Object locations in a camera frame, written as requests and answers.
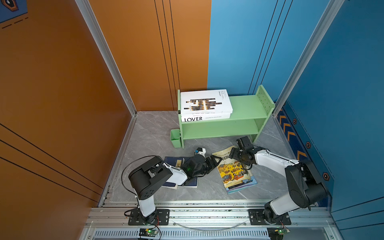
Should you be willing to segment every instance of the orange chevron pattern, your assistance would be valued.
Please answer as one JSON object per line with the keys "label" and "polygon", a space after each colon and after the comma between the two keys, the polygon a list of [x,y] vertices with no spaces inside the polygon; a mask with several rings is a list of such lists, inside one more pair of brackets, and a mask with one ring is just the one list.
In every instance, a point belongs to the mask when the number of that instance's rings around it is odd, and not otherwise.
{"label": "orange chevron pattern", "polygon": [[307,157],[307,155],[305,153],[297,151],[297,161],[299,161],[300,155]]}
{"label": "orange chevron pattern", "polygon": [[287,118],[287,117],[284,116],[284,115],[281,115],[281,116],[280,116],[280,125],[281,125],[281,119],[282,119],[282,118]]}
{"label": "orange chevron pattern", "polygon": [[283,128],[283,131],[285,133],[285,127],[290,127],[291,125],[289,123],[284,123],[284,128]]}
{"label": "orange chevron pattern", "polygon": [[290,132],[290,131],[288,131],[288,136],[287,136],[288,142],[289,142],[289,136],[291,136],[291,135],[296,136],[296,134],[295,134],[294,132]]}

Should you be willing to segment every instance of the white book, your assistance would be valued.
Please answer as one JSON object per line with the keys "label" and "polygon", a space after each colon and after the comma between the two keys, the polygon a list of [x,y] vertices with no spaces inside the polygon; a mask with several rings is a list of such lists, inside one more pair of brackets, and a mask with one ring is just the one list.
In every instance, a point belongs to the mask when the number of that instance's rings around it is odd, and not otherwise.
{"label": "white book", "polygon": [[222,114],[203,114],[203,115],[182,115],[182,122],[197,122],[197,121],[207,121],[207,120],[218,120],[218,119],[228,119],[231,117],[230,113],[222,113]]}
{"label": "white book", "polygon": [[227,90],[205,90],[180,93],[180,113],[203,114],[231,114],[233,112]]}

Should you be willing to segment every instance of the bookshelf shelf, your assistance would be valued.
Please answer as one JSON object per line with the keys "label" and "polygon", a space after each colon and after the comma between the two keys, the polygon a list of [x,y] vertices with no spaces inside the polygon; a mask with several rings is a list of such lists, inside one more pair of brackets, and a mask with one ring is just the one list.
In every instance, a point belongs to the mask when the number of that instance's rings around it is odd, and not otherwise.
{"label": "bookshelf shelf", "polygon": [[275,108],[265,88],[260,85],[255,95],[231,96],[229,99],[233,113],[228,119],[181,122],[180,90],[177,91],[180,140],[183,148],[184,140],[188,139],[250,135],[253,142],[257,140]]}

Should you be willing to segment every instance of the mounting plate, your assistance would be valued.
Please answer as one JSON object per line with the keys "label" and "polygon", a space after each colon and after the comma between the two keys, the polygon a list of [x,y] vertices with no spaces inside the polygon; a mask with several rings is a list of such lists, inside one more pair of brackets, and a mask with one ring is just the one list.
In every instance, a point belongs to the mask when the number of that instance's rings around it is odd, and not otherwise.
{"label": "mounting plate", "polygon": [[[264,209],[248,209],[249,220],[251,221],[251,225],[280,225],[280,223],[269,224],[264,219],[263,214]],[[284,225],[291,225],[291,219],[289,218],[288,213],[283,214],[282,220]]]}
{"label": "mounting plate", "polygon": [[[159,217],[159,225],[168,225],[169,221],[169,209],[157,209],[156,216]],[[141,215],[140,209],[132,209],[129,215],[130,226],[146,226],[148,223],[145,222],[144,217]]]}

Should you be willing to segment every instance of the book cover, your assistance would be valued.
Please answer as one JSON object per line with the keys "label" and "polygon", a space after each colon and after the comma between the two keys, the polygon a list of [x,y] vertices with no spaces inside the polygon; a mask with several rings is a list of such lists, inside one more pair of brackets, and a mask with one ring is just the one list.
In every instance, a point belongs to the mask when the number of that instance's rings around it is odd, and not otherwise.
{"label": "book cover", "polygon": [[230,113],[222,114],[203,114],[203,115],[187,115],[182,116],[182,122],[197,122],[197,121],[207,121],[207,120],[217,120],[217,119],[228,119],[231,117]]}
{"label": "book cover", "polygon": [[219,166],[217,166],[217,170],[228,194],[257,184],[251,171],[243,169],[240,162],[229,158],[233,147],[237,148],[237,146],[231,146],[222,151],[212,153],[212,155],[223,158]]}
{"label": "book cover", "polygon": [[227,90],[205,90],[180,93],[181,116],[193,113],[232,113]]}
{"label": "book cover", "polygon": [[[166,162],[169,165],[174,166],[174,167],[180,167],[189,158],[190,157],[165,157],[164,162]],[[175,183],[171,183],[171,182],[166,182],[162,186],[172,188],[172,189],[177,189],[177,185]],[[197,177],[188,181],[188,183],[186,183],[186,185],[179,186],[179,187],[197,187]]]}

